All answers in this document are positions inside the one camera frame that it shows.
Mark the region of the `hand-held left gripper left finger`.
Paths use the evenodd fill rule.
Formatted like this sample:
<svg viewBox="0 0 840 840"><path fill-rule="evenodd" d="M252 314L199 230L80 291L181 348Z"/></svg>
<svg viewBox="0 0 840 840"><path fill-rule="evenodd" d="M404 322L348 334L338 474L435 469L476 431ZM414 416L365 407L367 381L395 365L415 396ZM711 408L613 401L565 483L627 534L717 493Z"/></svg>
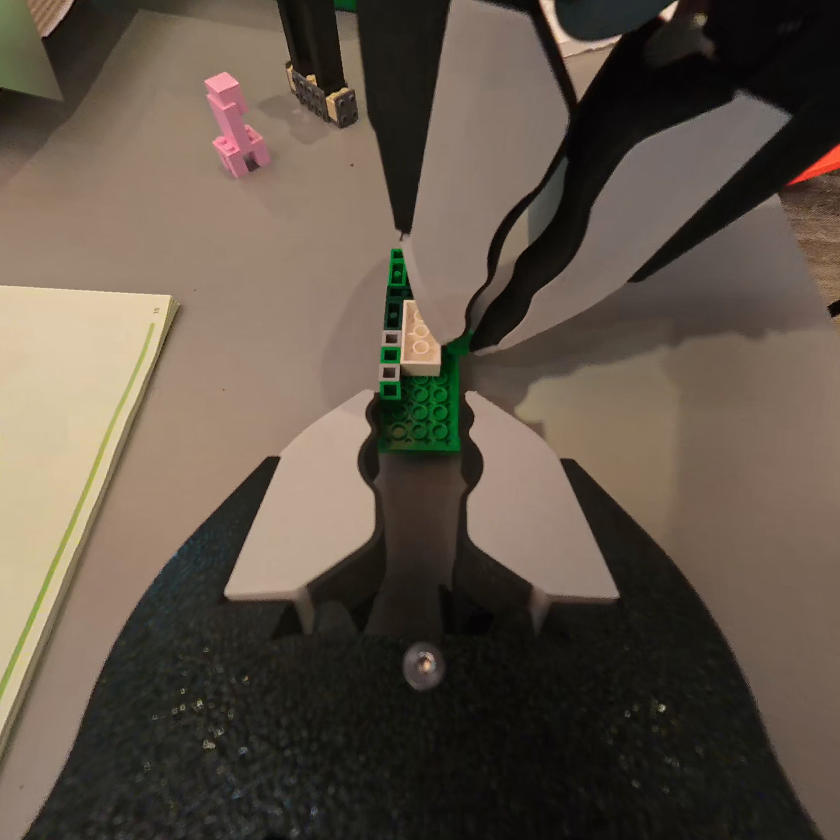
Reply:
<svg viewBox="0 0 840 840"><path fill-rule="evenodd" d="M385 578L376 400L362 390L281 453L226 583L230 602L284 602L306 633L362 634Z"/></svg>

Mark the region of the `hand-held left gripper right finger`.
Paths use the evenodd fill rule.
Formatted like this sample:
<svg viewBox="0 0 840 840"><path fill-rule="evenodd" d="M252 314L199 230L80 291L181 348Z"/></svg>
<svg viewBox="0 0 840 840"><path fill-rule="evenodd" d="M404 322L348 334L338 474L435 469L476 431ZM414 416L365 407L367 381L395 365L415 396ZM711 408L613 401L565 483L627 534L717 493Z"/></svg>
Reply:
<svg viewBox="0 0 840 840"><path fill-rule="evenodd" d="M475 391L462 406L459 628L540 634L550 615L620 594L561 459Z"/></svg>

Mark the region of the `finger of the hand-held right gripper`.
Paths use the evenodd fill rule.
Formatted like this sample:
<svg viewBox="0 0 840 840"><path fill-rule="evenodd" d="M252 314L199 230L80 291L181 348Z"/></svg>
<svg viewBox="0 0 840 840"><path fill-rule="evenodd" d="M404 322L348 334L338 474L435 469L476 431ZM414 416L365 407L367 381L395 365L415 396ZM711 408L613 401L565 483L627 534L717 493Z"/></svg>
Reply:
<svg viewBox="0 0 840 840"><path fill-rule="evenodd" d="M720 69L601 69L469 312L508 349L625 285L790 119Z"/></svg>
<svg viewBox="0 0 840 840"><path fill-rule="evenodd" d="M358 26L408 279L445 345L549 173L574 90L540 2L363 1Z"/></svg>

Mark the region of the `green brick baseplate build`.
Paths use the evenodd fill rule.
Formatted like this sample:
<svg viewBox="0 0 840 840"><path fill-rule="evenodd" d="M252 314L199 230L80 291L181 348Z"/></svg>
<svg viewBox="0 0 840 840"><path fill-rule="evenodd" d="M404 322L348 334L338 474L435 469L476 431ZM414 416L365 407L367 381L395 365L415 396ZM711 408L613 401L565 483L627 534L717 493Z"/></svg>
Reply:
<svg viewBox="0 0 840 840"><path fill-rule="evenodd" d="M469 351L472 332L446 345L440 344L442 364L438 376L402 374L403 301L414 299L414 295L401 249L391 250L388 268L378 384L379 451L384 454L459 452L459 361Z"/></svg>

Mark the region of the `white brick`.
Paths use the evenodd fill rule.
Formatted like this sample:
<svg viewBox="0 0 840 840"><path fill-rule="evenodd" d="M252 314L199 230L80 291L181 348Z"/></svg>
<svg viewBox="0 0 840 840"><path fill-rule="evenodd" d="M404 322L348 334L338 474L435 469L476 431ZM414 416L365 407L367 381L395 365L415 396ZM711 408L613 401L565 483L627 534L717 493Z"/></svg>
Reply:
<svg viewBox="0 0 840 840"><path fill-rule="evenodd" d="M414 299L402 310L401 373L435 377L440 374L442 349L426 325Z"/></svg>

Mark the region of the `grey desk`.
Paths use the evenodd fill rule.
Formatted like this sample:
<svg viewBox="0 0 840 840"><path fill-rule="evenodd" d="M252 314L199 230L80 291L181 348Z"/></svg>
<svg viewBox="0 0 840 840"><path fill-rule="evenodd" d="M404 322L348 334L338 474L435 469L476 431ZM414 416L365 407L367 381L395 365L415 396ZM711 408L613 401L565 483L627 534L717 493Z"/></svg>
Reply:
<svg viewBox="0 0 840 840"><path fill-rule="evenodd" d="M39 813L165 562L370 386L396 241L370 124L299 108L272 2L76 2L49 55L63 102L2 95L2 283L181 307L6 752L2 838ZM204 85L225 71L270 156L241 178ZM678 564L838 838L838 335L779 201L465 374Z"/></svg>

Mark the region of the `orange brick separator tool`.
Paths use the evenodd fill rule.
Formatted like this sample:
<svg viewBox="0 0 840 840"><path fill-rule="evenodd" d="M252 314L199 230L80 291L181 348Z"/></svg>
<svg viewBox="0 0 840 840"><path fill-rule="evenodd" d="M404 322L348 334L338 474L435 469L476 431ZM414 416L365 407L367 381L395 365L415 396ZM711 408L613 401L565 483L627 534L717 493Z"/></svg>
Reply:
<svg viewBox="0 0 840 840"><path fill-rule="evenodd" d="M788 186L792 186L799 182L809 181L817 176L830 174L839 170L840 166L840 148L839 145L827 152L821 159L811 164L801 174L788 182Z"/></svg>

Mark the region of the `black brick tower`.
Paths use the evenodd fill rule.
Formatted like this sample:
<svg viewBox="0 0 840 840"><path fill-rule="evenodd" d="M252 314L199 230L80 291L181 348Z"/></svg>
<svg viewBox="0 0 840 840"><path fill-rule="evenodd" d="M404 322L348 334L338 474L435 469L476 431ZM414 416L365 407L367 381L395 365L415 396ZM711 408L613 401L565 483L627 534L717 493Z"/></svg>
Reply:
<svg viewBox="0 0 840 840"><path fill-rule="evenodd" d="M340 37L331 1L277 1L289 60L289 87L323 121L347 128L358 121L355 91L343 74Z"/></svg>

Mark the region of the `pink brick figure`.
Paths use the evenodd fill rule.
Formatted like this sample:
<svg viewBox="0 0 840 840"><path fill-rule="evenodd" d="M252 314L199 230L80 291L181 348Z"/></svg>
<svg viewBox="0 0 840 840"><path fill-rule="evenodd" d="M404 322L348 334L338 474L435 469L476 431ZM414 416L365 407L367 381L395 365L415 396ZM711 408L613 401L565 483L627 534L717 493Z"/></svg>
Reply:
<svg viewBox="0 0 840 840"><path fill-rule="evenodd" d="M204 85L221 131L213 146L226 169L238 179L249 173L250 161L258 168L269 165L265 139L245 122L248 106L239 82L225 71L205 79Z"/></svg>

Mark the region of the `pale green instruction booklet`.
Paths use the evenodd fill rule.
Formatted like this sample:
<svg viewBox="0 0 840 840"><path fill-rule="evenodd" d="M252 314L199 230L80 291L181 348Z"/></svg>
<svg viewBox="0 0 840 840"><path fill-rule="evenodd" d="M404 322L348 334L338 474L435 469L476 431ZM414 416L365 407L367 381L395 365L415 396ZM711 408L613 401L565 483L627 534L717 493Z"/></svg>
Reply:
<svg viewBox="0 0 840 840"><path fill-rule="evenodd" d="M178 307L1 288L1 754Z"/></svg>

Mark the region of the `cardboard toy box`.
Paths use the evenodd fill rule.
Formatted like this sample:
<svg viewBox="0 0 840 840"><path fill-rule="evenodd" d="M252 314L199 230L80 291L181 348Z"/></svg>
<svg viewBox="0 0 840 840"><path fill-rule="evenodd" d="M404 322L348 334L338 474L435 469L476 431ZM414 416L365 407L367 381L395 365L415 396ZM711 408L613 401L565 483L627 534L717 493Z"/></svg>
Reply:
<svg viewBox="0 0 840 840"><path fill-rule="evenodd" d="M63 99L26 1L1 1L1 89Z"/></svg>

